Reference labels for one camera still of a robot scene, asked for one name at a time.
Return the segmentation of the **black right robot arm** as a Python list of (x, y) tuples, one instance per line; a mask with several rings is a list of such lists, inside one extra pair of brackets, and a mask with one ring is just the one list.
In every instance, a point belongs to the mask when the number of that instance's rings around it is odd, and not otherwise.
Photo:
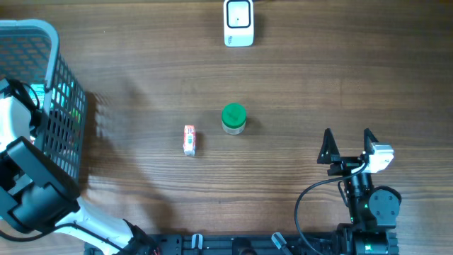
[(391, 145), (379, 142), (368, 128), (364, 130), (364, 151), (357, 157), (340, 156), (331, 129), (325, 130), (317, 162), (330, 166), (329, 176), (343, 178), (342, 198), (351, 217), (349, 224), (339, 224), (334, 232), (334, 254), (399, 254), (392, 230), (401, 194), (372, 183), (372, 174), (385, 170), (393, 159)]

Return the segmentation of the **green lid small jar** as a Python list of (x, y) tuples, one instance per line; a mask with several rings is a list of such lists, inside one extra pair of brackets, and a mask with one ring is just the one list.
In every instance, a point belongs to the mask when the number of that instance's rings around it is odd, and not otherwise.
[(246, 109), (239, 103), (230, 103), (222, 110), (222, 128), (230, 135), (243, 132), (246, 119)]

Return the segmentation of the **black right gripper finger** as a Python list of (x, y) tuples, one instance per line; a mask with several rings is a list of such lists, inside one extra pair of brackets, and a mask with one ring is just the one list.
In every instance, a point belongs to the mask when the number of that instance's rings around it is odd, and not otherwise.
[(374, 154), (374, 146), (378, 142), (379, 140), (373, 135), (369, 128), (364, 129), (364, 149), (367, 154)]
[(325, 129), (323, 144), (317, 159), (318, 164), (333, 164), (340, 161), (340, 153), (330, 128)]

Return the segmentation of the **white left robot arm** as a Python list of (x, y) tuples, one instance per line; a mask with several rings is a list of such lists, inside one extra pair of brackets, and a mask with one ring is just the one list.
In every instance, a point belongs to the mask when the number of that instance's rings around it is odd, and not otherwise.
[(103, 254), (157, 254), (157, 243), (138, 226), (106, 215), (80, 194), (73, 178), (30, 140), (39, 117), (30, 86), (1, 80), (1, 218), (22, 237), (1, 233), (12, 242), (31, 242), (54, 232), (80, 239)]

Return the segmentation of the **mint wet wipes packet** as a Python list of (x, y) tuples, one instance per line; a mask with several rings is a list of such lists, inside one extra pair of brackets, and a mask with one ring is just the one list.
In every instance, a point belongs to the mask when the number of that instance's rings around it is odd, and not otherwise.
[(31, 84), (30, 97), (33, 103), (39, 108), (42, 108), (45, 101), (45, 85), (44, 84)]

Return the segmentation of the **small orange white box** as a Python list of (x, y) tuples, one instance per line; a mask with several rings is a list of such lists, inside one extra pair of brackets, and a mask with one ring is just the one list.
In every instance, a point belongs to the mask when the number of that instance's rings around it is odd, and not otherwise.
[(186, 156), (195, 156), (196, 151), (196, 131), (193, 125), (184, 127), (183, 151)]

